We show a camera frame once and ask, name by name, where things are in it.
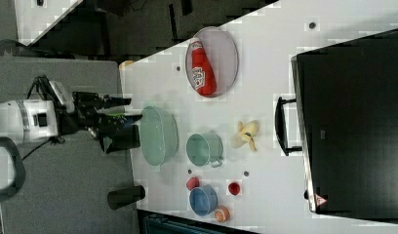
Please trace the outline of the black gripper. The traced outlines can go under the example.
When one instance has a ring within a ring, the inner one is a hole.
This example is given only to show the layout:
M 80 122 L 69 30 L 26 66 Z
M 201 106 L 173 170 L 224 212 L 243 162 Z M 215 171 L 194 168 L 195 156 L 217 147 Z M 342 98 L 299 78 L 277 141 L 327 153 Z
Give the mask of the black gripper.
M 92 130 L 98 135 L 100 124 L 104 127 L 127 128 L 142 118 L 141 114 L 136 115 L 102 115 L 99 110 L 117 106 L 129 105 L 132 100 L 124 97 L 105 97 L 102 99 L 97 93 L 73 92 L 74 110 L 67 113 L 63 110 L 59 118 L 59 133 L 72 135 L 78 131 Z

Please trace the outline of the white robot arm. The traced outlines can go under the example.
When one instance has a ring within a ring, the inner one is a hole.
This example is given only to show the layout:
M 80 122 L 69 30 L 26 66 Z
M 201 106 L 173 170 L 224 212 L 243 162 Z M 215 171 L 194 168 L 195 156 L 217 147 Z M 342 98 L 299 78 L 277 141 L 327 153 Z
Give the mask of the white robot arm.
M 62 143 L 64 136 L 79 131 L 89 132 L 102 148 L 106 138 L 117 142 L 122 137 L 136 137 L 134 126 L 142 118 L 140 114 L 103 112 L 130 103 L 128 98 L 86 92 L 74 93 L 72 98 L 42 94 L 38 99 L 0 102 L 0 203 L 15 196 L 24 184 L 21 145 Z

